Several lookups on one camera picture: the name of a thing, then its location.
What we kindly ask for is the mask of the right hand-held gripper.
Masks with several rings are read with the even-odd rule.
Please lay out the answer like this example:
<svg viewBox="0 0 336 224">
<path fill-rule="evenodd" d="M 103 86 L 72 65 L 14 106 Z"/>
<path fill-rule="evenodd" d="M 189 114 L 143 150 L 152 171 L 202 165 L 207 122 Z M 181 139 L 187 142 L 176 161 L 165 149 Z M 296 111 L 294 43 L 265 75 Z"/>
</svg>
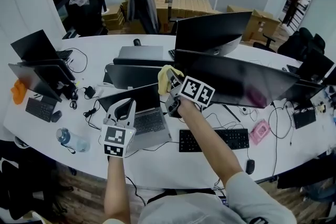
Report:
<svg viewBox="0 0 336 224">
<path fill-rule="evenodd" d="M 169 97 L 165 102 L 167 114 L 172 118 L 181 118 L 178 108 L 181 105 L 181 97 L 192 101 L 201 108 L 207 108 L 215 93 L 211 86 L 182 74 L 177 74 L 172 68 L 166 72 L 168 78 Z"/>
</svg>

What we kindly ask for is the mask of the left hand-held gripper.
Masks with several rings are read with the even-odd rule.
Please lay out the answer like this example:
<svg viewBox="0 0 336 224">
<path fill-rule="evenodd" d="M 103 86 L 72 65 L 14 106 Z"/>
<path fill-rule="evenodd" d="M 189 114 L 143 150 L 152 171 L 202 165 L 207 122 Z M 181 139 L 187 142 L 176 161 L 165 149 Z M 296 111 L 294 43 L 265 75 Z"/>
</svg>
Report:
<svg viewBox="0 0 336 224">
<path fill-rule="evenodd" d="M 101 128 L 106 155 L 125 158 L 137 131 L 134 127 L 136 105 L 135 99 L 123 99 L 108 108 Z"/>
</svg>

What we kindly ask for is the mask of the yellow cloth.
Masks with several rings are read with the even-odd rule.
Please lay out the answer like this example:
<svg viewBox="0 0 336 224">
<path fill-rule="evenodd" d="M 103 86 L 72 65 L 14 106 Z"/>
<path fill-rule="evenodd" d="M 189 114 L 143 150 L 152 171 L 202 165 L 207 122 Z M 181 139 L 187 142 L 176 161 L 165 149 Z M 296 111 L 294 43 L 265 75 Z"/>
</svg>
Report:
<svg viewBox="0 0 336 224">
<path fill-rule="evenodd" d="M 169 82 L 167 71 L 172 69 L 178 76 L 184 77 L 184 74 L 172 67 L 171 65 L 164 65 L 159 71 L 158 75 L 158 94 L 165 95 L 170 92 L 171 83 Z"/>
</svg>

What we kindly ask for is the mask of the wide black monitor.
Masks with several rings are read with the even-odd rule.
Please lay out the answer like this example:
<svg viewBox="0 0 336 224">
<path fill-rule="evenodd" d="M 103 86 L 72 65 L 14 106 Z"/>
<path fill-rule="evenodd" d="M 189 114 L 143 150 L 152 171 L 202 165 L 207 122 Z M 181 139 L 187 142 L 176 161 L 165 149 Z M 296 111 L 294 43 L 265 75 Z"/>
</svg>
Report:
<svg viewBox="0 0 336 224">
<path fill-rule="evenodd" d="M 174 67 L 215 89 L 211 103 L 264 109 L 299 76 L 238 59 L 176 50 Z"/>
</svg>

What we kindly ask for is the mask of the person's left forearm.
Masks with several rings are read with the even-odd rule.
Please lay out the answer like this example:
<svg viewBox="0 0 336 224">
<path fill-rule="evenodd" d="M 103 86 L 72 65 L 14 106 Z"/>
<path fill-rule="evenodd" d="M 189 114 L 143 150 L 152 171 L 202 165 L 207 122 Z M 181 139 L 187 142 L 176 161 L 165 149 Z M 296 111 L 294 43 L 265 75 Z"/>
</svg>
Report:
<svg viewBox="0 0 336 224">
<path fill-rule="evenodd" d="M 131 224 L 130 203 L 122 158 L 109 158 L 104 213 L 108 219 Z"/>
</svg>

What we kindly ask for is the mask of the person's right forearm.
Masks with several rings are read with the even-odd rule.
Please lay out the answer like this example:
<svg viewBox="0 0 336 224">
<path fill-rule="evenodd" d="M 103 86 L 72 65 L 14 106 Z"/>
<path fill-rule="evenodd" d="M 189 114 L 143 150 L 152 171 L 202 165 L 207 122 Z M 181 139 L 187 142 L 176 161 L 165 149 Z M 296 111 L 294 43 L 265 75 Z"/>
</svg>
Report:
<svg viewBox="0 0 336 224">
<path fill-rule="evenodd" d="M 193 102 L 181 98 L 178 113 L 192 132 L 211 168 L 226 186 L 231 177 L 243 171 L 236 155 L 215 133 Z"/>
</svg>

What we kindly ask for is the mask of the curved black monitor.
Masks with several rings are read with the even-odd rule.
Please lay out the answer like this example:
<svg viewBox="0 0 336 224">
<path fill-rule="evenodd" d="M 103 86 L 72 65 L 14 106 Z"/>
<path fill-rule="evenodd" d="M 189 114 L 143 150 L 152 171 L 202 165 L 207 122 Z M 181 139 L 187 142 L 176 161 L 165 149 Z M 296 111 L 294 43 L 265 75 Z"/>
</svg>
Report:
<svg viewBox="0 0 336 224">
<path fill-rule="evenodd" d="M 177 21 L 175 50 L 224 56 L 242 40 L 252 12 L 204 15 Z"/>
</svg>

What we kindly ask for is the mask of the orange object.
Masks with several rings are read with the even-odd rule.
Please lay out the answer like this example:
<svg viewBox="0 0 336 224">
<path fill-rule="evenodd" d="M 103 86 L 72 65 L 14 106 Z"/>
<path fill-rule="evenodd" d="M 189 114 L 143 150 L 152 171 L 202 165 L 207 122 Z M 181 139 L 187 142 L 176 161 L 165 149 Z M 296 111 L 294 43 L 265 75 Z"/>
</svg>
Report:
<svg viewBox="0 0 336 224">
<path fill-rule="evenodd" d="M 18 79 L 14 83 L 14 86 L 11 88 L 11 92 L 13 94 L 13 101 L 16 105 L 19 105 L 23 102 L 27 88 L 25 85 Z"/>
</svg>

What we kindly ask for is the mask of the silver open laptop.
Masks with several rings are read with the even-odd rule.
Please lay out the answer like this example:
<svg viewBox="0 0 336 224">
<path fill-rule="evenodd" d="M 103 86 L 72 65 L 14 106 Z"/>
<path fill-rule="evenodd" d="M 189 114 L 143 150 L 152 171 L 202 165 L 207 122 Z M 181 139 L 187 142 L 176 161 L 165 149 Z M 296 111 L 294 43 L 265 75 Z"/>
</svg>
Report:
<svg viewBox="0 0 336 224">
<path fill-rule="evenodd" d="M 98 101 L 107 112 L 112 104 L 126 98 L 136 100 L 134 119 L 136 134 L 129 149 L 131 153 L 172 140 L 161 109 L 157 83 L 109 95 Z"/>
</svg>

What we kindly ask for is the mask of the silver closed laptop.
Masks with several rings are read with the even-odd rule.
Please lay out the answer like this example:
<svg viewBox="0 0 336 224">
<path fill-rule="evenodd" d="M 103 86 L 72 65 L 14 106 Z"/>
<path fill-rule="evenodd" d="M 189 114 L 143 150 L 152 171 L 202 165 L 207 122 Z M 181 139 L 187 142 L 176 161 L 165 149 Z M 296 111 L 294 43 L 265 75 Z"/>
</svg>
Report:
<svg viewBox="0 0 336 224">
<path fill-rule="evenodd" d="M 123 46 L 120 49 L 119 58 L 128 59 L 163 59 L 162 46 Z"/>
</svg>

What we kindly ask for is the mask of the pile of small cardboard boxes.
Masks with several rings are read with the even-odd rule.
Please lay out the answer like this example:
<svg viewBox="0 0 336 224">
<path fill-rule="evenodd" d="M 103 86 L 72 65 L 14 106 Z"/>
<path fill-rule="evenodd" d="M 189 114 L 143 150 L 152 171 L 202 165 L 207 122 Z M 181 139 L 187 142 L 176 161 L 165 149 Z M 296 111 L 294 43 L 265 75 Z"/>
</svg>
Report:
<svg viewBox="0 0 336 224">
<path fill-rule="evenodd" d="M 109 31 L 121 31 L 124 28 L 131 34 L 145 33 L 140 21 L 134 22 L 128 20 L 128 2 L 123 0 L 120 4 L 111 5 L 107 11 L 102 14 L 102 22 Z M 173 29 L 174 18 L 190 18 L 196 16 L 218 14 L 212 8 L 209 0 L 154 0 L 156 13 L 160 25 L 160 33 L 169 33 Z"/>
</svg>

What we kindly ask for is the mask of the grey-backed office chair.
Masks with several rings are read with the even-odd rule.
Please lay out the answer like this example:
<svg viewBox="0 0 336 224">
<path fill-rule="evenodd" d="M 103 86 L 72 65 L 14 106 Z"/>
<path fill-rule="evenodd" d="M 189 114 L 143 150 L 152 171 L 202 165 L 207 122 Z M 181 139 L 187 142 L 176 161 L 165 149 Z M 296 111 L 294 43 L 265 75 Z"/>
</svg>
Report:
<svg viewBox="0 0 336 224">
<path fill-rule="evenodd" d="M 139 20 L 145 33 L 157 35 L 160 23 L 154 0 L 128 0 L 128 21 Z"/>
</svg>

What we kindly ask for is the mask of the small black keyboard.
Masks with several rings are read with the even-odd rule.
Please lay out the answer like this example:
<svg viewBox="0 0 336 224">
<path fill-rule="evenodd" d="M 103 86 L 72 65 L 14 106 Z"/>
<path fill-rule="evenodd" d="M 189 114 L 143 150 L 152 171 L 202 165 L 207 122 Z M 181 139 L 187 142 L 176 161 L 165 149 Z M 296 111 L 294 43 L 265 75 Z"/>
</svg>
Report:
<svg viewBox="0 0 336 224">
<path fill-rule="evenodd" d="M 51 122 L 57 101 L 48 97 L 41 100 L 28 98 L 25 111 L 41 120 Z"/>
</svg>

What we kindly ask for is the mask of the person's dark trousers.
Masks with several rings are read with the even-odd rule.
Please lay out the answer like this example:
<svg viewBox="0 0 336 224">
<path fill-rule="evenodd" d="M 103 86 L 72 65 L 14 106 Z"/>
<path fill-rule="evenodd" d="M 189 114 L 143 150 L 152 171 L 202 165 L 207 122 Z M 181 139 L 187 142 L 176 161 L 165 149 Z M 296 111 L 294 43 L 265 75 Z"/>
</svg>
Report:
<svg viewBox="0 0 336 224">
<path fill-rule="evenodd" d="M 209 194 L 209 195 L 216 195 L 216 193 L 210 188 L 203 188 L 203 189 L 165 189 L 163 193 L 152 197 L 148 200 L 147 204 L 154 202 L 160 198 L 166 196 L 176 196 L 182 194 L 194 194 L 194 193 L 202 193 L 202 194 Z"/>
</svg>

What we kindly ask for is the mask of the pink plastic case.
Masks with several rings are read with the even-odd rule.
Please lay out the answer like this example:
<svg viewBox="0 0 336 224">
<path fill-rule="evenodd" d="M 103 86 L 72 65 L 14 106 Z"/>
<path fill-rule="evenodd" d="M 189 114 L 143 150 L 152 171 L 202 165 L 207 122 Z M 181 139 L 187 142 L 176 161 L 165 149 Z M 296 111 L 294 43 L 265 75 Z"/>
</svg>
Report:
<svg viewBox="0 0 336 224">
<path fill-rule="evenodd" d="M 250 139 L 258 145 L 270 132 L 270 126 L 265 119 L 260 120 L 250 132 Z"/>
</svg>

